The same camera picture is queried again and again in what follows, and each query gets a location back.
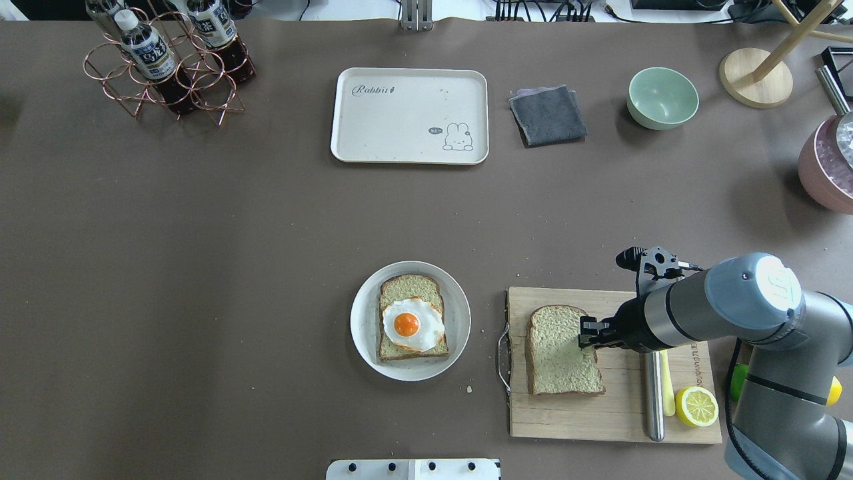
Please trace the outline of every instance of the bread slice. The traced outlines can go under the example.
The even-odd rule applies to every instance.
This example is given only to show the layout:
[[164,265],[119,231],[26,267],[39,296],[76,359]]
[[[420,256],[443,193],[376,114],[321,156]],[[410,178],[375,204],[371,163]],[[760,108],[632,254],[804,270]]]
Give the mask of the bread slice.
[[446,357],[450,355],[450,349],[447,348],[447,336],[442,335],[438,340],[438,345],[430,348],[426,352],[415,352],[394,344],[385,334],[385,324],[382,321],[382,311],[395,301],[406,300],[414,296],[420,297],[423,301],[428,301],[441,313],[441,322],[444,323],[444,299],[441,297],[441,292],[438,290],[438,284],[432,278],[424,275],[405,274],[386,280],[379,293],[379,326],[380,340],[379,361],[386,362],[389,360],[407,360],[422,357]]
[[548,305],[531,315],[527,352],[534,395],[604,393],[595,349],[577,345],[581,315],[586,313],[568,305]]

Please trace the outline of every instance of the bottle label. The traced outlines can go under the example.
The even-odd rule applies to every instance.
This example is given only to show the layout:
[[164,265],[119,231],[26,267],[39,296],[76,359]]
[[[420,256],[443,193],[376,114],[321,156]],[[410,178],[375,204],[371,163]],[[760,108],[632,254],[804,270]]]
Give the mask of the bottle label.
[[141,44],[132,47],[122,46],[131,54],[142,75],[148,79],[164,79],[175,71],[175,54],[153,28],[151,37]]
[[237,36],[234,22],[220,2],[215,2],[203,12],[189,12],[189,16],[201,38],[213,49],[227,44]]

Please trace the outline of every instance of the pink pot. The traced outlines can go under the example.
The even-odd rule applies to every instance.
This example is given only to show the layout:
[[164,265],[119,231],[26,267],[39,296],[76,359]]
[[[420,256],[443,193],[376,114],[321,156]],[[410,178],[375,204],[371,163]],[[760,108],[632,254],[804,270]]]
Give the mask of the pink pot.
[[840,117],[824,120],[800,151],[798,172],[812,198],[830,210],[853,215],[853,168],[835,141]]

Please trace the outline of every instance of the white tray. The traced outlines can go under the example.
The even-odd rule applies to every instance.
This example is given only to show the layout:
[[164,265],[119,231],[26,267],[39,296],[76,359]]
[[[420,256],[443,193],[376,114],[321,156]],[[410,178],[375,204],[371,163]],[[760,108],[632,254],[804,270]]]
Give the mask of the white tray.
[[[444,333],[450,355],[440,358],[392,360],[382,363],[376,353],[379,345],[379,290],[392,277],[404,273],[426,275],[438,284],[444,299]],[[364,281],[352,302],[350,331],[356,350],[374,370],[395,380],[416,382],[444,372],[462,355],[471,333],[471,309],[462,287],[449,273],[432,264],[407,260],[383,266]]]
[[362,68],[338,77],[341,161],[475,165],[489,154],[485,77],[473,70]]

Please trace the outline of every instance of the gray cloth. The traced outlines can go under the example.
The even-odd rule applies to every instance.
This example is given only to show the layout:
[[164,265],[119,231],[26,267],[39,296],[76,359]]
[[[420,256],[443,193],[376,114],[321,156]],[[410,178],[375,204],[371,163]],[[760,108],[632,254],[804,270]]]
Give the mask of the gray cloth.
[[509,99],[528,146],[566,142],[587,134],[577,93],[565,85],[519,90]]

